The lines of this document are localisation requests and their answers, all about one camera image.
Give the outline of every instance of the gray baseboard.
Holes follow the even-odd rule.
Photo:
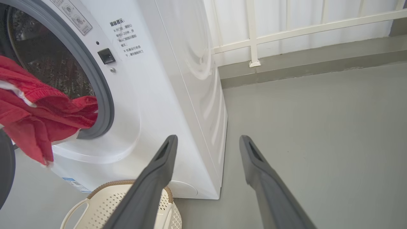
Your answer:
[[[222,88],[407,62],[407,35],[336,44],[219,67]]]

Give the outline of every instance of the white stripe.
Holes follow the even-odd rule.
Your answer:
[[[250,38],[250,53],[252,61],[249,67],[260,66],[260,61],[257,58],[257,35],[256,35],[256,16],[254,12],[254,0],[246,0],[247,19],[249,21],[249,38]]]
[[[37,105],[35,105],[35,103],[32,103],[25,97],[24,92],[22,92],[20,89],[18,89],[16,86],[12,85],[11,83],[0,80],[0,88],[14,92],[14,94],[17,95],[20,99],[22,99],[24,101],[24,103],[26,103],[28,106],[34,107],[34,108],[37,107]]]

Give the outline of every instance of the white laundry basket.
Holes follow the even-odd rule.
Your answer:
[[[65,229],[71,215],[82,204],[87,204],[84,213],[76,223],[76,229],[102,229],[117,205],[126,195],[135,180],[113,181],[96,188],[83,201],[77,203],[66,214],[62,221],[61,229]],[[173,202],[173,195],[168,187],[161,192],[160,205],[158,206],[157,217],[154,229],[181,229],[182,220],[178,208]]]

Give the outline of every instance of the red clothing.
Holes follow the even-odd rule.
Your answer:
[[[97,119],[96,97],[71,100],[3,56],[0,81],[20,89],[36,105],[31,107],[11,90],[0,88],[0,124],[24,153],[44,165],[54,161],[51,142],[72,136],[80,128],[88,129]]]

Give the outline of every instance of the white railing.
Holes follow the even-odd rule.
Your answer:
[[[375,15],[364,16],[363,9],[365,5],[365,1],[361,0],[358,15],[356,18],[349,18],[345,20],[340,20],[336,22],[326,22],[327,18],[327,4],[329,4],[329,0],[323,0],[322,3],[322,15],[321,15],[321,23],[317,25],[297,28],[297,29],[290,29],[291,24],[291,0],[287,0],[287,14],[286,14],[286,28],[287,30],[273,33],[263,37],[257,37],[256,35],[256,20],[255,20],[255,12],[254,12],[254,0],[246,0],[247,6],[247,18],[248,18],[248,25],[249,25],[249,39],[235,42],[232,44],[221,45],[219,47],[215,47],[213,49],[213,53],[223,53],[226,51],[250,47],[250,53],[252,60],[250,62],[250,67],[260,66],[260,62],[257,56],[257,45],[263,44],[267,42],[287,39],[290,37],[297,37],[312,33],[318,33],[333,29],[341,29],[351,26],[363,25],[363,24],[370,24],[375,22],[382,22],[388,20],[394,20],[399,18],[407,18],[407,9],[403,9],[404,3],[406,0],[398,0],[397,6],[394,11],[389,11],[385,13],[379,13]],[[217,32],[219,34],[219,39],[221,39],[220,29],[219,29],[219,22],[218,22],[218,15],[216,10],[214,11],[214,20]]]

